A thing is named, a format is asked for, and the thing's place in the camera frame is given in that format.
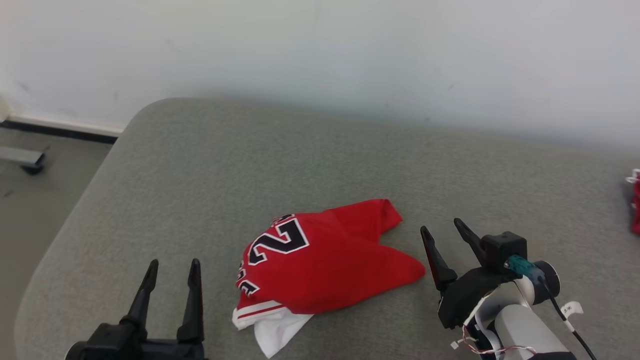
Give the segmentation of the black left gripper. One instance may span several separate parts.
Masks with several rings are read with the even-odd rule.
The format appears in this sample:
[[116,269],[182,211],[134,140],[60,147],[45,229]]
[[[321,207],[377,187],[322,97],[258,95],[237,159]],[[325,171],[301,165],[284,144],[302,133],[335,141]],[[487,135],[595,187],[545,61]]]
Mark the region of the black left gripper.
[[159,261],[151,260],[128,313],[120,324],[101,323],[87,341],[78,341],[67,351],[66,360],[206,360],[201,262],[190,264],[189,294],[182,325],[171,339],[140,339],[146,330],[151,293],[155,289]]

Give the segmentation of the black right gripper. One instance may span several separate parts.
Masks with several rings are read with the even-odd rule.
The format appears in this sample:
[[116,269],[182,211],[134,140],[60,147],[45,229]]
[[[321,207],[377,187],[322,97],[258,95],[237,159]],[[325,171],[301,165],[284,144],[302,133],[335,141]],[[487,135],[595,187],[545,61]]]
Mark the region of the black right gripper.
[[[486,265],[487,255],[482,239],[461,218],[454,218],[454,226],[462,240],[470,246],[480,265]],[[501,275],[486,268],[471,269],[458,278],[457,272],[448,267],[439,253],[435,239],[426,226],[420,227],[420,235],[435,288],[443,293],[439,301],[438,317],[447,330],[461,327],[487,293],[518,278],[515,273]]]

